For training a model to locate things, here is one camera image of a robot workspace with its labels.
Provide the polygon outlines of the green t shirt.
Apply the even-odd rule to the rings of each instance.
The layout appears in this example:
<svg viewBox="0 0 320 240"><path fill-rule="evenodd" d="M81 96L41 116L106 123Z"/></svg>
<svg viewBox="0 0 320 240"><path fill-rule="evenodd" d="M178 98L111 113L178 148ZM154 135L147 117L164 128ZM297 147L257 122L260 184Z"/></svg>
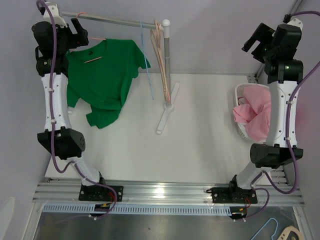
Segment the green t shirt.
<svg viewBox="0 0 320 240"><path fill-rule="evenodd" d="M97 45L66 55L67 105L82 99L91 107L86 115L92 127L114 123L126 103L133 79L146 69L144 54L130 39L105 39Z"/></svg>

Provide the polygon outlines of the blue plastic hanger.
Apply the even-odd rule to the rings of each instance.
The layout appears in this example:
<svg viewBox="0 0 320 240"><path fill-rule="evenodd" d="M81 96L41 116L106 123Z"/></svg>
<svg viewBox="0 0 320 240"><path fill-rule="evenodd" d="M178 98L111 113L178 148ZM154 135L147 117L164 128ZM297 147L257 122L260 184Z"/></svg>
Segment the blue plastic hanger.
<svg viewBox="0 0 320 240"><path fill-rule="evenodd" d="M142 26L142 22L141 21L139 21L139 26L140 26L140 40L141 40L141 46L142 46L142 52L143 52L143 57L144 57L145 70L146 70L146 74L147 74L147 80L148 80L150 95L151 95L151 99L154 100L154 92L153 92L153 87L152 87L152 83L151 83L151 79L150 79L148 61L147 61L147 56L146 56L146 51L145 51L145 41L144 41L144 34L143 34L143 26Z"/></svg>

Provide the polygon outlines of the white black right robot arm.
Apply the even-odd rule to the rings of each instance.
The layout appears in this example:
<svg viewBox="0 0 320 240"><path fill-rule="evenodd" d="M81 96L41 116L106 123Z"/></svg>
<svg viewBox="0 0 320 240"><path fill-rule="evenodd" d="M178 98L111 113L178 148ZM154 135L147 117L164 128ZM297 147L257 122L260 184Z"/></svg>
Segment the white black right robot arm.
<svg viewBox="0 0 320 240"><path fill-rule="evenodd" d="M299 171L297 161L303 156L296 140L296 106L298 91L303 80L302 61L294 55L302 38L302 24L280 24L272 29L261 23L242 50L247 52L258 41L251 53L254 59L265 65L267 84L271 93L270 127L265 143L250 147L250 161L245 169L229 182L227 196L232 202L240 202L254 193L254 184L271 170L290 163L294 167L295 180L291 194L297 188Z"/></svg>

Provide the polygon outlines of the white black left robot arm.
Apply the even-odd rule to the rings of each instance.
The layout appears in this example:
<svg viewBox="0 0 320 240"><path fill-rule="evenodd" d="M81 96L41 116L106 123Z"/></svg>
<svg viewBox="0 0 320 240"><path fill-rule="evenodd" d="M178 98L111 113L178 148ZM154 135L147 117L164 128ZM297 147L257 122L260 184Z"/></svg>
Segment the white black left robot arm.
<svg viewBox="0 0 320 240"><path fill-rule="evenodd" d="M68 25L60 26L41 21L31 28L37 42L36 70L41 77L45 97L44 131L37 134L38 142L51 154L58 173L72 166L83 186L92 186L90 195L97 201L107 197L101 173L87 164L84 158L84 135L72 128L67 104L68 66L70 49L88 45L88 32L76 18L71 20L76 33Z"/></svg>

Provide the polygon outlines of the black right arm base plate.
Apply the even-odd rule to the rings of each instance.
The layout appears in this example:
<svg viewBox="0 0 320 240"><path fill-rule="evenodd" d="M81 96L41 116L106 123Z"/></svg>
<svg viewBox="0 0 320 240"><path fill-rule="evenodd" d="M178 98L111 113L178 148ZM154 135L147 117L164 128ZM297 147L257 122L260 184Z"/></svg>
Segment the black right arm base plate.
<svg viewBox="0 0 320 240"><path fill-rule="evenodd" d="M212 187L205 191L210 194L215 204L257 204L257 194L252 189L239 187Z"/></svg>

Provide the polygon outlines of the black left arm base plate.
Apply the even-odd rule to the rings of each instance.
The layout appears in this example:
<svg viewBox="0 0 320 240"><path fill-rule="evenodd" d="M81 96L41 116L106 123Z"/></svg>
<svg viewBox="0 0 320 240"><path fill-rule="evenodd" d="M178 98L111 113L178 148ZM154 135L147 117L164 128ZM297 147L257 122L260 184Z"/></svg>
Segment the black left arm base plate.
<svg viewBox="0 0 320 240"><path fill-rule="evenodd" d="M117 202L121 202L123 198L124 187L122 185L112 185L111 189L103 186L81 185L78 200L86 202L112 202L114 197L117 197Z"/></svg>

